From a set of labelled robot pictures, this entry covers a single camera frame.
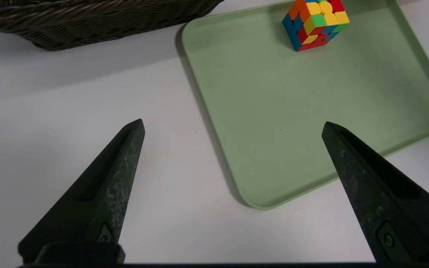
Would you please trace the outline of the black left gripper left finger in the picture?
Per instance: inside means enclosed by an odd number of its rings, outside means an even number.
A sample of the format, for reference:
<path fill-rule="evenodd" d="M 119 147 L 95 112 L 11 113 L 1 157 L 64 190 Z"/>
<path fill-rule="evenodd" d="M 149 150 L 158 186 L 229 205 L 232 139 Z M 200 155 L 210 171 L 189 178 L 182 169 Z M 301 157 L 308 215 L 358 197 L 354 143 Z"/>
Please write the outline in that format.
<path fill-rule="evenodd" d="M 145 137 L 126 124 L 18 244 L 24 264 L 122 264 L 118 241 Z"/>

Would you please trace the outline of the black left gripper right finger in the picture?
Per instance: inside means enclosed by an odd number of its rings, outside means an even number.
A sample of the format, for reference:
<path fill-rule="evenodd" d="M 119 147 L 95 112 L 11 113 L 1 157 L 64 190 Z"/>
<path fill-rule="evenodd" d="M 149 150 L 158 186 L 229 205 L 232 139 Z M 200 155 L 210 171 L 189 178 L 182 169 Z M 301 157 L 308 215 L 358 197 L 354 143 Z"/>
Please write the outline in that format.
<path fill-rule="evenodd" d="M 429 263 L 429 193 L 346 128 L 322 139 L 378 263 Z"/>

